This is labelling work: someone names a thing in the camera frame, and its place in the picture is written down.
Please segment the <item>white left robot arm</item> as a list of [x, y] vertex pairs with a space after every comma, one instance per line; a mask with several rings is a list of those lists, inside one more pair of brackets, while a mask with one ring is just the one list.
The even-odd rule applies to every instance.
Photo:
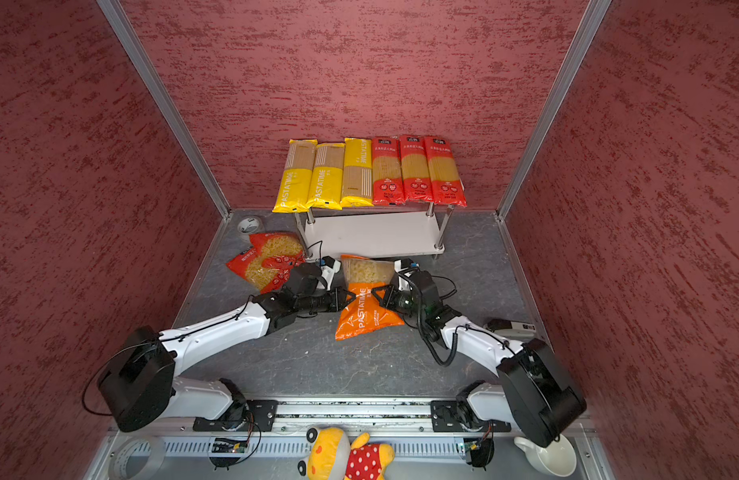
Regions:
[[345, 309], [356, 296], [335, 280], [341, 270], [341, 261], [333, 257], [304, 263], [281, 289], [253, 296], [228, 313], [189, 327], [134, 331], [97, 380], [119, 430], [135, 432], [165, 418], [195, 418], [227, 431], [242, 427], [252, 417], [251, 408], [233, 382], [193, 380], [184, 372], [300, 318]]

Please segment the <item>red macaroni bag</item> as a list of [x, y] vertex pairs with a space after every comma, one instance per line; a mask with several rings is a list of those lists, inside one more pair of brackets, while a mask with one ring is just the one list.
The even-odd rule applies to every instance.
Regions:
[[303, 245], [295, 233], [256, 233], [249, 240], [251, 247], [226, 266], [261, 293], [282, 288], [291, 271], [305, 261]]

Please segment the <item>orange macaroni bag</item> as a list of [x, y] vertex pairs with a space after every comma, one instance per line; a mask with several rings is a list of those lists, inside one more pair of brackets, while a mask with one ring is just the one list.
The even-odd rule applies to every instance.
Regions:
[[341, 312], [338, 341], [405, 324], [397, 313], [381, 307], [371, 293], [373, 288], [389, 285], [395, 274], [393, 262], [353, 255], [343, 255], [341, 262], [349, 292], [356, 299]]

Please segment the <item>yellow spaghetti bag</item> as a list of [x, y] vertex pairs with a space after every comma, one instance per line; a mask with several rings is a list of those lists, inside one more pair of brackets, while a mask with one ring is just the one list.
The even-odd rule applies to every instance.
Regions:
[[345, 147], [345, 143], [323, 143], [317, 146], [307, 208], [343, 209], [341, 200]]
[[308, 210], [317, 145], [315, 139], [290, 141], [274, 213], [302, 213]]
[[343, 208], [373, 206], [373, 168], [369, 139], [345, 139], [340, 205]]

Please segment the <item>red spaghetti bag back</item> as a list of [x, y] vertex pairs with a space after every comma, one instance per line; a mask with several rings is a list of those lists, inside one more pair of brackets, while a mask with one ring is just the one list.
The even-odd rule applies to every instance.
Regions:
[[433, 202], [433, 188], [423, 138], [403, 135], [399, 138], [401, 175], [407, 201]]

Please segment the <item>red spaghetti bag front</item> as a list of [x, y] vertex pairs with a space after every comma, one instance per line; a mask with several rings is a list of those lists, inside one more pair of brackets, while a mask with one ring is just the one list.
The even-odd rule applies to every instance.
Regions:
[[465, 187], [457, 171], [451, 143], [443, 138], [425, 136], [423, 146], [429, 165], [433, 202], [439, 205], [467, 207]]

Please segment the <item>red spaghetti bag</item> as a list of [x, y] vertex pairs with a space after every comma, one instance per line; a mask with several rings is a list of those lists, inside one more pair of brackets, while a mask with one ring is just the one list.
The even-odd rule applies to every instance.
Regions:
[[401, 175], [407, 201], [433, 202], [433, 188], [423, 138], [403, 135], [399, 138]]
[[405, 203], [399, 140], [375, 137], [371, 140], [373, 169], [373, 205], [394, 206]]
[[433, 202], [439, 205], [467, 207], [465, 187], [457, 171], [451, 143], [443, 138], [425, 136], [423, 146], [429, 165]]

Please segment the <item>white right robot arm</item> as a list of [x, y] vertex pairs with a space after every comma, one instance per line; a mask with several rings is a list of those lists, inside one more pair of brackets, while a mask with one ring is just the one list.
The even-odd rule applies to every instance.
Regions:
[[549, 344], [539, 338], [511, 340], [473, 323], [445, 304], [429, 272], [401, 270], [371, 295], [379, 306], [415, 322], [435, 363], [447, 367], [463, 355], [497, 376], [497, 385], [481, 383], [461, 392], [463, 426], [497, 421], [547, 447], [587, 411], [583, 390]]

